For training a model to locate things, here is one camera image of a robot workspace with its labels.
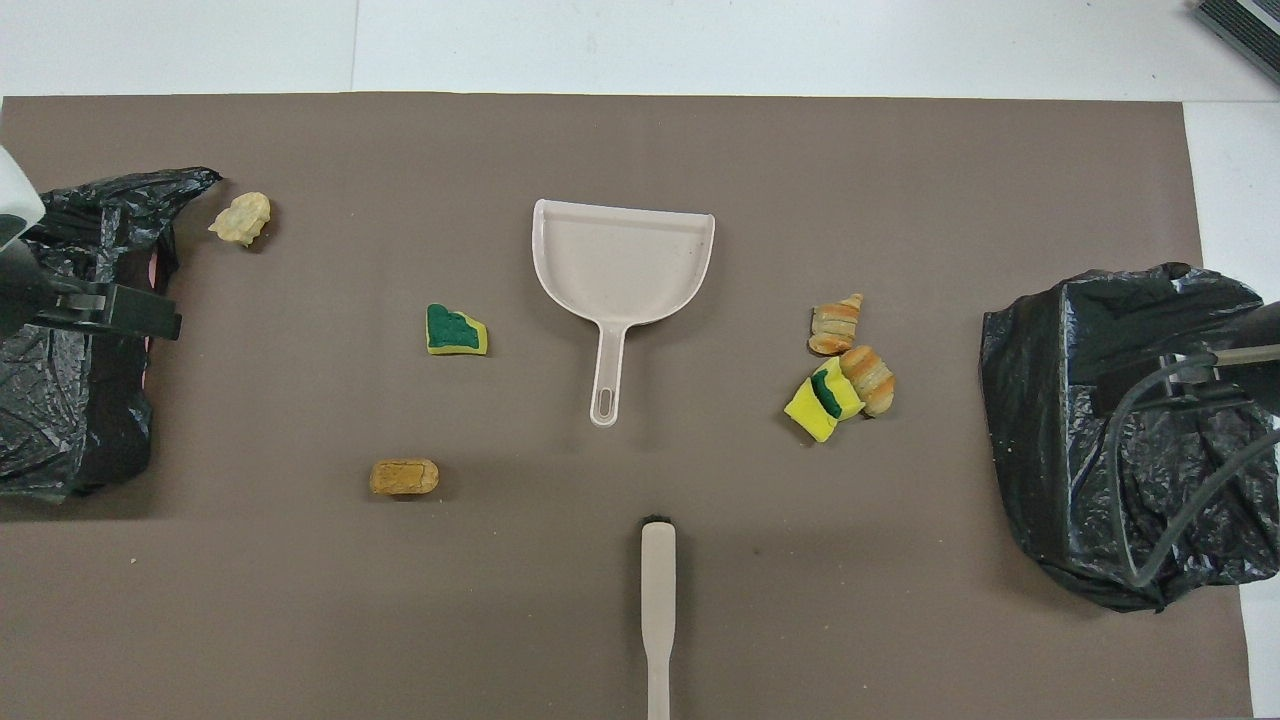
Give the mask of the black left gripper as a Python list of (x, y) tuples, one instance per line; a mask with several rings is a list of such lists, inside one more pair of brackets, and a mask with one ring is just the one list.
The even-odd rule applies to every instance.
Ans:
[(125, 334), (177, 341), (182, 315), (166, 296), (124, 284), (102, 286), (49, 272), (23, 240), (1, 252), (1, 336), (26, 325), (82, 333)]

